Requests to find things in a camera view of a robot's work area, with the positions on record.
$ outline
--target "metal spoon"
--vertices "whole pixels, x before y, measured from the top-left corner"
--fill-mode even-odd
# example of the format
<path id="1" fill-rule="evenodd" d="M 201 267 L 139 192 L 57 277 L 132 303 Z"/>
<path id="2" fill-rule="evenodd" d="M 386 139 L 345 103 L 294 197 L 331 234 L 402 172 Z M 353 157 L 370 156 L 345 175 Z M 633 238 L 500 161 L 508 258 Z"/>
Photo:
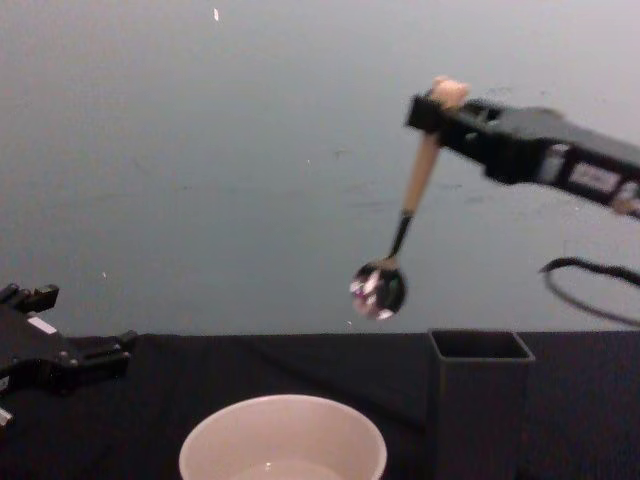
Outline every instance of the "metal spoon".
<path id="1" fill-rule="evenodd" d="M 467 93 L 466 84 L 447 77 L 437 77 L 430 91 L 430 94 L 442 103 L 443 108 L 459 106 Z M 398 254 L 431 177 L 439 151 L 438 135 L 425 134 L 413 164 L 391 252 L 383 259 L 363 265 L 353 277 L 349 290 L 354 308 L 362 315 L 375 320 L 386 320 L 395 315 L 405 301 L 407 286 L 398 266 Z"/>

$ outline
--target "black cable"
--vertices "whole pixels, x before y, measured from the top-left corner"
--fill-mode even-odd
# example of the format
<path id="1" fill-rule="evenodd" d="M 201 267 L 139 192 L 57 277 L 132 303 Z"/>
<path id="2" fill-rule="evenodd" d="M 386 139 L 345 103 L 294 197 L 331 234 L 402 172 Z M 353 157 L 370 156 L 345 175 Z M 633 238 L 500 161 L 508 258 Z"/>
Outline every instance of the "black cable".
<path id="1" fill-rule="evenodd" d="M 556 258 L 540 269 L 540 273 L 544 275 L 546 287 L 563 301 L 596 317 L 600 317 L 602 319 L 620 323 L 626 326 L 640 328 L 640 320 L 626 317 L 624 315 L 619 315 L 617 313 L 609 312 L 607 310 L 589 305 L 588 303 L 579 300 L 572 295 L 569 295 L 563 289 L 558 287 L 558 285 L 553 281 L 551 272 L 553 270 L 557 270 L 558 268 L 564 267 L 578 267 L 598 275 L 607 275 L 619 280 L 624 280 L 631 285 L 639 288 L 640 274 L 619 265 L 599 265 L 578 257 Z"/>

